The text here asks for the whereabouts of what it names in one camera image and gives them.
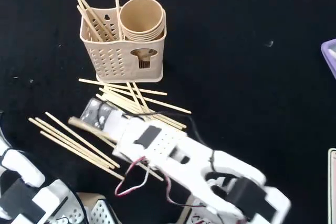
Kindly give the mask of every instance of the chopstick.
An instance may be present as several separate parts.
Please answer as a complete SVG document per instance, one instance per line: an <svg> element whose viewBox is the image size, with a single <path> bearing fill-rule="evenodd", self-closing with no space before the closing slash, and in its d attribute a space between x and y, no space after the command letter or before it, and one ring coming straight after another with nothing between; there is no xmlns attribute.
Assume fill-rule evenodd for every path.
<svg viewBox="0 0 336 224"><path fill-rule="evenodd" d="M120 25L120 4L119 4L119 0L115 0L115 9L117 11L119 40L122 40L121 25Z"/></svg>
<svg viewBox="0 0 336 224"><path fill-rule="evenodd" d="M130 100L130 99L128 99L128 98L126 98L126 97L124 97L124 96L122 96L122 95L120 95L120 94L118 94L116 92L113 92L110 89L105 89L104 88L103 90L104 90L103 91L104 93L108 93L110 95L113 95L114 97L118 97L119 99L123 100L124 102L126 102L129 105L131 105L134 109L137 110L137 108L136 108L137 106L135 105L135 103L132 100ZM173 119L171 119L171 118L169 118L169 117L167 117L165 115L162 115L162 114L152 115L152 117L157 118L157 119L162 120L162 121L167 120L167 121L170 121L173 124L177 124L179 127L186 128L186 125L184 125L184 124L182 124L182 123L180 123L180 122L178 122L176 120L173 120Z"/></svg>
<svg viewBox="0 0 336 224"><path fill-rule="evenodd" d="M90 144L88 141L86 141L84 138L82 138L80 135L78 135L76 132L74 132L72 129L70 129L68 126L63 124L60 120L58 120L56 117L51 115L49 112L45 112L45 114L51 118L54 122L56 122L59 126L61 126L63 129L68 131L71 135L73 135L75 138L77 138L79 141L84 143L86 146L90 147L92 150L94 150L97 154L99 154L101 157L105 158L107 161L109 161L111 164L115 165L117 168L120 168L120 165L112 160L109 156L105 155L102 151L98 150L96 147L94 147L92 144Z"/></svg>
<svg viewBox="0 0 336 224"><path fill-rule="evenodd" d="M148 108L148 106L147 106L147 103L145 102L145 100L144 100L144 98L143 98L143 96L142 96L140 90L138 89L138 86L135 84L135 82L133 82L132 84L133 84L133 87L135 88L135 90L136 90L138 96L140 97L140 100L141 100L141 102L142 102L142 105L145 107L145 112L146 112L146 113L149 113L149 108Z"/></svg>
<svg viewBox="0 0 336 224"><path fill-rule="evenodd" d="M134 99L136 105L138 106L138 108L139 108L142 112L144 112L143 109L141 108L141 105L140 105L140 103L139 103L137 97L135 96L135 93L134 93L134 91L133 91L133 89L132 89L130 83L129 83L129 82L126 82L126 85L127 85L127 87L129 88L130 94L131 94L131 96L133 97L133 99Z"/></svg>
<svg viewBox="0 0 336 224"><path fill-rule="evenodd" d="M72 117L70 117L70 119L69 119L69 124L71 124L71 125L73 125L73 126L77 126L77 127L79 127L80 129L87 130L88 132L92 133L93 135L95 135L96 137L98 137L99 139L101 139L101 140L102 140L103 142L105 142L106 144L110 145L112 148L115 148L115 145L114 145L113 143L111 143L111 141L114 141L114 142L116 143L115 140L113 140L113 139L111 139L110 137L108 137L108 139L111 140L111 141L109 141L108 139L106 139L106 138L103 136L102 133L104 133L104 132L100 131L101 133L99 133L99 130L93 131L93 130L91 129L91 127L92 127L92 128L94 128L94 127L91 126L91 125L89 125L89 124L87 124L87 123L85 123L85 122L83 122L81 119L72 116ZM147 169L147 167L146 167L145 165L141 164L141 163L139 164L139 166L140 166L141 168L143 168L144 170ZM160 176L159 176L157 173L155 173L153 170L150 170L149 173L150 173L151 175L153 175L155 178L157 178L158 180L163 181L163 178L160 177Z"/></svg>
<svg viewBox="0 0 336 224"><path fill-rule="evenodd" d="M100 81L91 81L91 80L86 80L86 79L82 79L82 78L78 79L78 81L84 82L84 83L89 83L89 84L100 85L100 86L108 86L108 87L117 88L117 89L126 89L126 90L129 89L128 87L122 86L122 85L104 83L104 82L100 82ZM148 94L167 95L167 93L165 93L165 92L159 92L159 91L154 91L154 90L148 90L148 89L139 89L139 90L140 90L140 92L148 93Z"/></svg>
<svg viewBox="0 0 336 224"><path fill-rule="evenodd" d="M77 151L81 152L83 155L86 155L86 156L90 157L91 159L95 160L98 163L103 164L106 167L111 167L112 169L114 168L114 165L108 163L103 158L101 158L98 155L94 154L93 152L91 152L90 150L86 149L85 147L81 146L76 141L74 141L73 139L69 138L67 135L65 135L62 132L60 132L59 130L55 129L54 127L52 127L50 124L44 122L43 120L40 120L39 118L36 118L36 120L34 120L32 118L29 118L28 120L31 123L33 123L36 126L38 126L39 128L41 128L42 130L44 130L45 132L47 132L50 135L58 138L59 140L61 140L65 144L69 145L70 147L76 149Z"/></svg>
<svg viewBox="0 0 336 224"><path fill-rule="evenodd" d="M109 36L109 38L113 41L114 37L112 32L106 28L106 26L104 26L104 24L102 23L100 17L97 16L97 14L91 9L91 7L89 6L89 4L85 1L85 0L77 0L78 4L80 5L80 7L82 9L84 9L84 7L86 7L86 9L88 10L88 12L93 16L93 18L97 21L98 25L104 30L104 32Z"/></svg>
<svg viewBox="0 0 336 224"><path fill-rule="evenodd" d="M107 97L107 100L111 101L112 103L115 103L116 105L124 108L125 110L133 113L133 114L138 114L141 113L138 109L138 107L134 104L134 102L132 100L129 100L127 98L124 98L123 96L118 97L119 94L114 93L113 91L109 91L109 90L104 90L101 89L101 91L104 93L104 95L102 96L102 98L104 99L104 97ZM152 115L152 117L159 119L160 121L164 122L165 124L168 124L170 126L173 126L179 130L182 130L184 127L186 127L184 124L179 123L175 120L172 120L166 116L160 115L160 114L156 114L156 115Z"/></svg>
<svg viewBox="0 0 336 224"><path fill-rule="evenodd" d="M123 176L121 176L120 174L110 170L110 169L107 169L105 166L102 166L101 164L97 163L96 161L90 159L89 157L83 155L81 152L77 151L76 149L66 145L65 143L63 143L62 141L58 140L57 138L53 137L52 135L49 135L48 133L44 132L44 131L40 131L40 133L45 136L46 138L54 141L55 143L57 143L58 145L64 147L65 149L71 151L72 153L80 156L81 158L87 160L88 162L96 165L97 167L101 168L102 170L104 170L105 172L108 172L109 174L113 175L114 177L120 179L120 180L123 180L125 179Z"/></svg>
<svg viewBox="0 0 336 224"><path fill-rule="evenodd" d="M91 126L90 124L83 122L81 119L76 118L74 116L69 118L68 124L78 127L82 130L88 131L98 137L100 140L105 142L106 144L110 145L112 148L115 148L115 144L111 143L111 141L108 140L109 134L103 131L100 131L96 129L95 127Z"/></svg>
<svg viewBox="0 0 336 224"><path fill-rule="evenodd" d="M100 37L100 35L96 31L96 29L93 27L93 25L92 25L92 23L91 23L88 15L78 5L77 5L77 10L82 15L83 19L85 20L85 22L87 23L87 25L90 27L91 31L96 36L96 38L98 39L98 41L99 42L103 42L103 39Z"/></svg>
<svg viewBox="0 0 336 224"><path fill-rule="evenodd" d="M111 88L111 87L108 87L108 89L111 89L111 90L113 90L115 92L119 92L119 93L122 93L122 94L126 94L126 95L132 96L132 94L130 92L127 92L127 91L124 91L124 90L120 90L120 89L116 89L116 88ZM183 108L180 108L180 107L177 107L177 106L165 103L165 102L160 102L160 101L157 101L157 100L154 100L154 99L151 99L151 98L147 98L147 97L143 97L143 98L144 98L145 101L152 102L152 103L155 103L155 104L158 104L158 105L170 108L170 109L178 110L178 111L181 111L181 112L184 112L184 113L187 113L187 114L191 114L191 111L189 111L189 110L186 110L186 109L183 109Z"/></svg>

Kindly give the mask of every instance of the robotic arm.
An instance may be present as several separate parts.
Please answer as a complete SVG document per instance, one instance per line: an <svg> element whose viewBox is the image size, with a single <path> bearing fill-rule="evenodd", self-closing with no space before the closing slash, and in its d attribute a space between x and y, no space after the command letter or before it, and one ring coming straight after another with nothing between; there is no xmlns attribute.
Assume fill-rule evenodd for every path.
<svg viewBox="0 0 336 224"><path fill-rule="evenodd" d="M69 188L60 179L44 185L44 174L23 153L12 149L1 129L0 156L0 175L11 170L21 176L6 191L0 188L0 218L14 224L44 224L56 209L63 208L60 212L64 214L73 205L76 199Z"/></svg>
<svg viewBox="0 0 336 224"><path fill-rule="evenodd" d="M92 99L81 119L97 126L97 106ZM222 151L214 151L194 141L184 132L161 121L144 122L124 116L107 104L99 106L103 131L118 141L113 155L136 161L145 157L153 169L160 170L197 198L202 215L216 224L281 224L290 208L289 199L278 189L265 186L258 169ZM207 179L208 175L216 179ZM234 178L224 185L227 178Z"/></svg>

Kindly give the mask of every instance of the black cable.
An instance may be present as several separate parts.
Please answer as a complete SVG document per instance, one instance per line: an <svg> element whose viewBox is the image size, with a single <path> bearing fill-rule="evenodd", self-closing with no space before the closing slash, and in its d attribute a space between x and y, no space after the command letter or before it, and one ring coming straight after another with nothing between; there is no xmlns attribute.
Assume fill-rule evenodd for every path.
<svg viewBox="0 0 336 224"><path fill-rule="evenodd" d="M221 218L221 216L220 216L219 214L217 214L217 217L221 220L220 222L221 222L222 224L224 224L224 221L223 221L223 219Z"/></svg>
<svg viewBox="0 0 336 224"><path fill-rule="evenodd" d="M193 117L191 115L187 115L187 114L182 114L182 113L176 113L176 112L169 112L169 111L159 111L159 112L152 112L152 113L140 113L140 114L133 114L131 112L124 112L124 114L126 115L130 115L130 116L146 116L146 115L157 115L157 114L162 114L162 115L172 115L172 116L181 116L181 117L185 117L188 118L191 122L191 125L193 127L193 132L196 136L196 139L198 142L200 142L201 144L205 145L206 147L208 147L208 145L203 141L203 139L201 138L200 133L198 132L197 129L197 125L193 119Z"/></svg>
<svg viewBox="0 0 336 224"><path fill-rule="evenodd" d="M192 125L192 128L193 128L193 132L196 136L196 139L199 143L205 145L208 147L208 145L203 141L200 133L198 132L198 129L197 129L197 125L193 119L193 117L191 115L187 115L187 114L182 114L182 113L176 113L176 112L169 112L169 111L159 111L159 112L152 112L152 113L140 113L140 114L133 114L133 113L130 113L130 112L124 112L126 115L130 115L130 116L146 116L146 115L156 115L156 114L162 114L162 115L172 115L172 116L182 116L182 117L186 117L190 120L191 122L191 125ZM217 172L215 170L215 166L214 166L214 162L215 162L215 150L212 150L212 153L211 153L211 157L209 158L209 162L210 162L210 167L212 169L213 172Z"/></svg>

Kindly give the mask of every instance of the purple tray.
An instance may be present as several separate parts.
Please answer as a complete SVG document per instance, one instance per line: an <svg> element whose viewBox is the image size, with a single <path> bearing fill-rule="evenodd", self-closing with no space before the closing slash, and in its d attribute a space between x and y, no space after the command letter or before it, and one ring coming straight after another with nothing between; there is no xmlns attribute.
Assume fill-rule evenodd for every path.
<svg viewBox="0 0 336 224"><path fill-rule="evenodd" d="M336 39L324 42L321 45L321 51L332 74L336 78Z"/></svg>

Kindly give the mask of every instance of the black table surface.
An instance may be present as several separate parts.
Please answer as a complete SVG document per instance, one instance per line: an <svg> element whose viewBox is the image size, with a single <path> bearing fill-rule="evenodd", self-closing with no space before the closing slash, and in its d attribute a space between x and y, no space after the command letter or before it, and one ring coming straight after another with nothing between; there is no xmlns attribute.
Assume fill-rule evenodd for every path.
<svg viewBox="0 0 336 224"><path fill-rule="evenodd" d="M114 7L114 0L87 1ZM292 202L285 223L326 223L336 81L320 46L336 37L332 0L158 1L167 13L164 78L139 86L168 92L156 98L193 111L209 146L260 169L268 185ZM66 122L80 116L98 92L77 81L95 73L79 39L76 4L0 0L3 130L14 147L36 155L77 191L105 195L124 223L175 221L181 209L165 201L164 183L150 178L145 187L116 198L117 179L42 137L27 121L47 119L49 111ZM139 183L143 170L130 177L130 185ZM173 199L183 202L187 195L173 185Z"/></svg>

